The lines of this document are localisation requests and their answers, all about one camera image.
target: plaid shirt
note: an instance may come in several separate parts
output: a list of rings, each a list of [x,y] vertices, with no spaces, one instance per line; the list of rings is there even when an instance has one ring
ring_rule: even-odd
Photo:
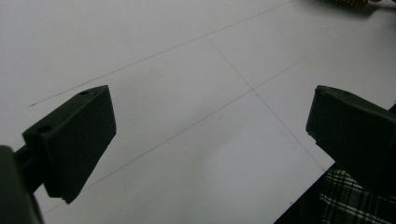
[[[396,197],[371,195],[347,172],[335,167],[323,177],[321,223],[396,223]]]

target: plaid fabric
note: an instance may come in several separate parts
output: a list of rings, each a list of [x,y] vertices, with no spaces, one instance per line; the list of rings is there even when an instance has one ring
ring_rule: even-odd
[[[347,172],[334,167],[323,182],[321,223],[396,223],[396,197],[371,195]]]

